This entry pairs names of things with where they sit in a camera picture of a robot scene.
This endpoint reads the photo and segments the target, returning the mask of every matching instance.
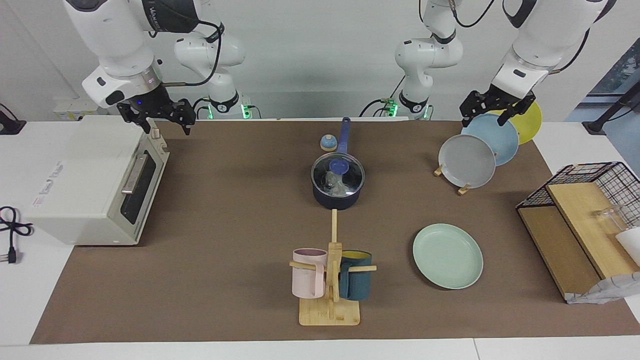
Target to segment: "oven handle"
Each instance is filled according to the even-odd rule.
[[[133,163],[133,167],[131,168],[131,172],[129,173],[129,177],[127,181],[124,183],[124,186],[120,190],[121,193],[125,195],[133,194],[135,191],[138,181],[140,180],[140,176],[142,175],[142,170],[145,168],[145,164],[147,163],[148,155],[142,154],[136,156],[136,162]]]

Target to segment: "plate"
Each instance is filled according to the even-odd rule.
[[[503,126],[498,125],[499,116],[496,114],[482,114],[477,116],[467,127],[462,128],[463,134],[476,136],[486,142],[495,154],[495,166],[504,165],[513,159],[518,152],[520,138],[518,131],[510,121]]]
[[[492,114],[500,115],[502,111],[489,111]],[[518,131],[520,145],[531,141],[538,134],[542,126],[542,110],[537,102],[533,102],[526,113],[516,115],[509,119]]]
[[[413,241],[413,259],[427,279],[447,289],[473,285],[484,264],[480,247],[471,235],[449,224],[420,230]]]
[[[472,135],[455,135],[442,144],[438,154],[442,174],[453,185],[479,188],[493,177],[495,156],[486,142]]]

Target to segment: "mug handle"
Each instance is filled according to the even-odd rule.
[[[318,296],[324,292],[324,265],[316,264],[316,281],[314,296]]]
[[[349,268],[351,264],[344,263],[340,266],[340,281],[338,282],[340,288],[340,297],[343,299],[349,298]]]

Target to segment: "white table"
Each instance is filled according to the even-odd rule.
[[[304,119],[339,120],[339,119]],[[379,120],[371,118],[354,120]],[[10,153],[17,138],[0,139],[0,153]],[[42,139],[54,147],[63,138]],[[535,139],[551,172],[572,163],[623,161],[603,136],[590,136],[578,123],[544,123]],[[24,154],[0,157],[0,168],[21,164]],[[29,166],[37,167],[38,162]],[[0,204],[23,208],[24,191],[42,179],[0,172]],[[0,235],[4,252],[6,234]],[[209,343],[90,343],[28,345],[72,247],[43,232],[18,240],[24,257],[18,265],[0,263],[0,360],[3,359],[325,359],[331,346],[338,354],[359,359],[638,359],[640,336],[599,338],[513,338],[446,340],[335,340]],[[627,302],[640,319],[640,296]]]

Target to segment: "pot handle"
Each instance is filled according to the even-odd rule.
[[[347,144],[349,143],[349,130],[351,129],[351,119],[342,118],[342,128],[340,129],[340,142],[338,143],[337,152],[347,153]]]

